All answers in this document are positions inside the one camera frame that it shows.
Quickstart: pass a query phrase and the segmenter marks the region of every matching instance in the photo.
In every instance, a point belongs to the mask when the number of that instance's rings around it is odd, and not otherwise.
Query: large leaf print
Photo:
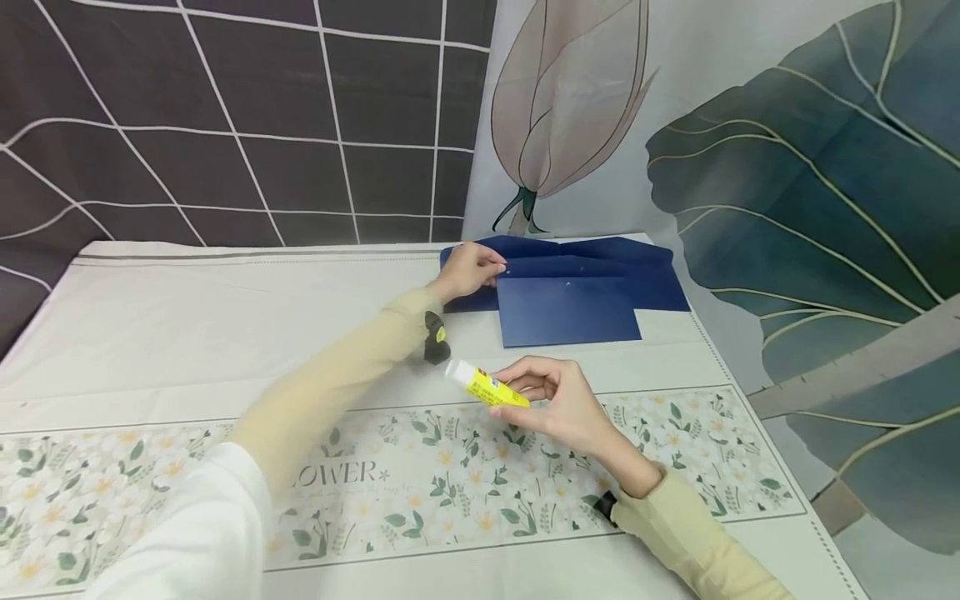
[[[691,275],[760,321],[776,385],[751,402],[802,413],[788,422],[837,472],[818,512],[945,553],[960,548],[943,450],[960,433],[958,28],[960,0],[869,8],[648,143]]]
[[[643,79],[648,11],[648,0],[539,0],[530,11],[493,93],[493,146],[518,186],[494,229],[520,204],[519,232],[537,230],[536,200],[619,146],[653,79]]]

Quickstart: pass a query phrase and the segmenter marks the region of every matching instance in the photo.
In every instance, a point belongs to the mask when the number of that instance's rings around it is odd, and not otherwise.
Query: wrist
[[[620,484],[620,490],[633,498],[646,497],[663,479],[660,468],[619,431],[604,443],[596,459]]]
[[[453,293],[453,286],[442,277],[437,277],[427,283],[425,287],[431,294],[437,297],[440,304],[446,304],[456,298],[456,295]]]

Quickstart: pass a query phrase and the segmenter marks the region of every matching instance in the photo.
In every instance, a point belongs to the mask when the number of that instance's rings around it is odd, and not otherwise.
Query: left hand
[[[495,277],[506,269],[506,259],[496,251],[476,242],[464,242],[453,249],[444,268],[427,288],[446,304],[476,292],[481,285],[495,285]]]

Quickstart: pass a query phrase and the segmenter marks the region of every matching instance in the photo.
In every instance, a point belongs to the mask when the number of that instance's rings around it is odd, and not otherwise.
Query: beige sleeve
[[[236,422],[228,441],[253,457],[276,501],[302,459],[377,378],[426,339],[424,313],[440,314],[426,288],[393,299],[378,315],[268,387]]]
[[[662,481],[642,500],[621,492],[612,521],[650,551],[704,600],[788,600],[786,588],[723,525],[681,475]]]

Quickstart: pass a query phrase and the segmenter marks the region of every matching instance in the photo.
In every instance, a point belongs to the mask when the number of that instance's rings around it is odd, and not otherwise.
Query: white grid line
[[[280,245],[286,247],[287,243],[283,240],[283,235],[280,233],[280,229],[276,226],[276,221],[274,221],[274,215],[270,213],[270,207],[267,205],[267,199],[263,196],[263,190],[260,189],[260,182],[256,179],[256,174],[253,172],[253,167],[250,165],[250,159],[247,158],[247,151],[243,148],[243,142],[240,141],[240,136],[237,135],[237,130],[233,127],[233,119],[230,118],[230,111],[227,110],[227,103],[224,102],[224,97],[220,94],[220,88],[217,86],[217,82],[213,79],[213,71],[210,70],[210,65],[206,61],[206,54],[204,54],[204,48],[200,45],[200,39],[197,37],[197,32],[193,31],[193,24],[190,23],[190,16],[186,13],[186,9],[183,7],[183,0],[177,0],[177,6],[180,8],[180,13],[183,16],[183,22],[186,24],[186,29],[190,32],[190,37],[193,39],[193,45],[197,47],[197,53],[200,55],[200,62],[204,64],[204,71],[206,71],[206,76],[210,79],[210,86],[213,87],[213,93],[216,94],[217,100],[220,102],[220,108],[224,112],[224,117],[227,119],[227,125],[230,127],[230,132],[233,133],[233,139],[236,140],[237,148],[240,150],[240,156],[243,157],[244,163],[247,165],[247,171],[250,172],[250,178],[253,180],[253,187],[256,188],[256,194],[260,197],[260,202],[263,203],[263,207],[267,209],[267,217],[270,219],[270,224],[274,226],[274,231],[276,232],[276,237],[280,240]]]
[[[101,129],[107,130],[118,130],[123,132],[183,132],[183,133],[196,133],[198,135],[221,135],[232,137],[233,132],[221,132],[217,130],[200,130],[190,127],[177,127],[175,125],[111,125],[110,123],[101,123],[99,121],[90,121],[89,119],[78,119],[74,117],[46,117],[43,119],[37,119],[23,126],[20,131],[11,135],[3,144],[0,144],[0,148],[9,148],[16,142],[20,141],[27,133],[32,130],[43,126],[50,125],[54,123],[74,123],[78,125],[89,125],[90,127],[99,127]],[[285,142],[308,142],[313,144],[336,144],[337,140],[335,139],[324,139],[321,137],[295,137],[293,135],[273,135],[272,133],[243,133],[237,132],[237,135],[240,137],[247,137],[251,139],[275,139],[278,141]],[[417,144],[381,144],[376,142],[341,142],[344,146],[358,146],[363,148],[397,148],[402,150],[433,150],[433,146],[421,146]],[[471,148],[455,148],[453,146],[439,146],[438,150],[447,150],[449,152],[462,152],[469,155],[473,154]]]
[[[84,79],[84,83],[86,83],[86,87],[89,88],[90,93],[93,94],[93,98],[97,101],[97,104],[100,105],[100,108],[103,110],[104,114],[107,115],[107,119],[110,120],[110,123],[114,126],[117,133],[119,133],[120,137],[123,138],[123,141],[126,142],[127,147],[130,148],[131,152],[133,152],[133,155],[136,156],[136,159],[140,161],[140,164],[142,164],[143,167],[147,170],[147,172],[150,173],[151,177],[154,178],[154,181],[156,181],[157,185],[160,186],[160,189],[163,190],[163,193],[167,195],[167,198],[170,199],[170,202],[172,202],[177,207],[177,211],[180,213],[180,216],[186,222],[190,230],[193,231],[193,234],[196,235],[200,243],[204,247],[206,247],[206,241],[202,238],[202,236],[200,235],[200,232],[197,231],[197,228],[193,227],[193,223],[190,222],[190,219],[187,218],[186,213],[183,212],[183,210],[180,208],[180,205],[177,204],[177,199],[174,198],[174,195],[170,193],[170,189],[166,186],[163,180],[160,179],[160,175],[158,175],[156,171],[154,171],[154,168],[150,166],[150,163],[147,162],[147,159],[144,158],[142,154],[140,154],[140,152],[136,149],[136,146],[133,145],[133,142],[131,142],[130,139],[127,137],[127,134],[124,133],[122,129],[120,129],[120,126],[117,123],[117,120],[113,117],[113,113],[110,112],[109,108],[107,108],[107,103],[105,103],[104,99],[100,97],[100,94],[97,92],[97,89],[93,86],[93,82],[90,80],[90,78],[86,76],[86,71],[84,71],[84,68],[80,65],[80,60],[77,58],[77,55],[74,54],[73,48],[70,47],[70,44],[69,42],[67,42],[66,37],[60,31],[60,27],[57,26],[56,21],[54,21],[54,17],[47,12],[46,8],[43,6],[43,3],[40,2],[40,0],[34,0],[34,4],[40,10],[40,12],[43,13],[44,18],[47,19],[47,23],[50,24],[50,29],[53,30],[54,34],[60,40],[60,43],[63,44],[63,49],[66,50],[66,53],[70,56],[70,59],[73,61],[74,65],[77,67],[77,71],[80,72],[80,76]]]
[[[68,212],[75,208],[83,208],[86,205],[94,204],[99,206],[117,206],[120,208],[173,208],[172,204],[122,204],[122,203],[112,203],[105,202],[102,200],[84,200],[82,202],[77,202],[69,206],[65,206],[57,215],[47,220],[45,223],[34,226],[29,229],[24,229],[18,233],[10,233],[8,235],[0,235],[0,242],[4,240],[13,240],[18,237],[26,237],[28,235],[33,235],[38,231],[42,231],[60,219],[63,218]],[[227,206],[208,206],[203,204],[180,204],[181,208],[190,208],[196,210],[224,210],[227,212],[254,212],[254,213],[264,213],[267,212],[263,208],[232,208]],[[288,215],[333,215],[333,216],[357,216],[357,217],[409,217],[413,219],[456,219],[463,221],[463,217],[458,217],[455,215],[412,215],[404,213],[372,213],[372,212],[361,212],[361,213],[352,213],[352,212],[337,212],[333,210],[297,210],[297,209],[284,209],[284,208],[271,208],[270,211],[274,214],[288,214]]]
[[[45,290],[47,291],[47,294],[50,294],[50,293],[52,293],[52,292],[54,291],[54,289],[53,289],[52,287],[50,287],[50,284],[49,284],[49,283],[47,283],[46,281],[44,281],[43,279],[41,279],[41,278],[39,278],[39,277],[34,277],[34,276],[28,275],[28,274],[26,274],[26,273],[20,273],[19,271],[16,271],[16,270],[14,270],[14,269],[11,269],[10,267],[5,267],[5,266],[3,266],[3,265],[0,265],[0,271],[5,271],[5,272],[7,272],[7,273],[9,273],[9,274],[11,274],[11,275],[21,276],[21,277],[23,277],[23,278],[25,278],[25,279],[29,279],[30,281],[33,281],[33,282],[35,282],[35,283],[39,283],[40,285],[43,286],[43,289],[45,289]]]
[[[433,210],[437,203],[437,147],[440,146],[440,106],[444,95],[444,45],[446,39],[446,0],[440,11],[440,59],[437,64],[437,111],[433,124],[433,179],[430,180],[430,231],[427,241],[433,241]]]
[[[344,137],[340,133],[340,115],[337,113],[337,100],[333,93],[333,77],[330,74],[330,57],[326,53],[326,38],[324,37],[324,21],[320,17],[320,0],[313,0],[313,12],[317,17],[317,33],[320,36],[320,51],[324,58],[324,72],[326,73],[326,89],[330,96],[330,110],[333,112],[333,129],[337,133],[337,149],[340,151],[340,164],[344,168],[344,184],[347,186],[347,200],[350,203],[350,213],[353,219],[353,233],[360,243],[360,227],[357,225],[356,207],[353,205],[353,190],[350,187],[350,173],[347,168],[347,152],[344,150]]]
[[[54,190],[54,191],[57,192],[57,194],[59,194],[63,199],[65,199],[66,201],[68,201],[68,202],[70,203],[70,208],[78,208],[84,215],[86,215],[86,217],[87,217],[90,221],[93,222],[94,225],[96,225],[98,228],[100,228],[100,231],[102,231],[102,232],[104,233],[104,235],[106,235],[106,236],[107,236],[108,238],[110,238],[111,240],[116,241],[117,238],[113,237],[113,234],[110,233],[110,232],[107,230],[107,228],[104,227],[104,224],[103,224],[103,223],[101,223],[100,221],[98,221],[96,217],[94,217],[92,214],[90,214],[90,211],[89,211],[89,210],[87,210],[86,208],[84,208],[84,206],[83,206],[81,203],[79,203],[79,202],[77,202],[76,200],[74,200],[73,198],[71,198],[69,194],[67,194],[66,192],[64,192],[64,191],[61,190],[60,188],[58,188],[52,181],[50,181],[50,180],[48,180],[47,178],[43,177],[43,174],[42,174],[42,173],[40,173],[37,169],[35,169],[34,167],[32,167],[26,160],[24,160],[23,158],[21,158],[20,156],[18,156],[18,155],[16,154],[16,152],[14,152],[14,151],[11,150],[10,148],[6,148],[6,147],[5,147],[5,148],[2,148],[2,149],[0,149],[0,150],[3,150],[3,152],[7,153],[7,155],[9,155],[10,158],[12,158],[13,160],[16,160],[17,163],[19,163],[21,167],[23,167],[24,169],[26,169],[27,171],[29,171],[29,172],[30,172],[31,174],[33,174],[33,176],[36,177],[37,179],[39,179],[39,180],[43,181],[44,183],[46,183],[47,186],[48,186],[50,189]]]
[[[381,34],[364,34],[359,32],[346,31],[342,29],[334,29],[324,27],[322,24],[318,25],[304,25],[302,23],[292,23],[290,21],[278,21],[274,19],[268,19],[258,16],[246,16],[242,14],[230,14],[228,12],[216,12],[216,11],[204,11],[200,9],[188,9],[180,4],[180,8],[166,7],[166,6],[157,6],[151,4],[125,4],[122,2],[110,2],[109,0],[70,0],[75,4],[84,4],[87,6],[105,8],[105,9],[117,9],[120,11],[135,11],[135,12],[168,12],[172,14],[183,14],[186,13],[190,16],[200,16],[205,18],[220,19],[223,21],[235,21],[238,23],[251,23],[253,25],[267,25],[270,27],[279,27],[282,29],[295,29],[303,32],[323,32],[325,34],[332,34],[335,36],[343,37],[359,37],[361,39],[373,39],[379,41],[398,41],[401,43],[408,44],[423,44],[428,46],[438,46],[446,45],[453,46],[456,48],[463,48],[465,50],[474,50],[476,52],[482,52],[484,54],[490,53],[490,48],[486,46],[478,46],[476,44],[468,44],[459,41],[441,41],[438,39],[427,39],[425,37],[406,37],[406,36],[386,36]]]

